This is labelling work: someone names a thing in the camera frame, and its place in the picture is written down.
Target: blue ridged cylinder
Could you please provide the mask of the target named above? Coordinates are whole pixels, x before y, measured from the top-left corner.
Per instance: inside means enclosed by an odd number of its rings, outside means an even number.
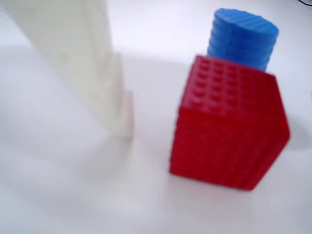
[[[261,16],[221,8],[214,14],[208,55],[265,71],[278,32]]]

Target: white background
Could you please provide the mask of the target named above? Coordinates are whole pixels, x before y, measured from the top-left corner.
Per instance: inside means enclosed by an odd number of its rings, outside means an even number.
[[[206,53],[219,7],[280,29],[268,71],[292,138],[252,192],[168,173],[188,69]],[[312,8],[297,0],[110,0],[109,9],[135,97],[132,141],[102,129],[0,13],[0,233],[312,233]]]

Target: white lego brick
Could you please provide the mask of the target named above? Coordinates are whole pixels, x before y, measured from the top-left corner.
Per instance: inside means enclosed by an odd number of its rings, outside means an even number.
[[[0,0],[32,46],[105,127],[132,135],[132,96],[113,52],[104,0]]]

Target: red lego block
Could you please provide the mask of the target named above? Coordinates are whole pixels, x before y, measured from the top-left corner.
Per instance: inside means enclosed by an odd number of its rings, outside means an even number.
[[[170,172],[252,190],[290,138],[273,75],[197,56],[180,105]]]

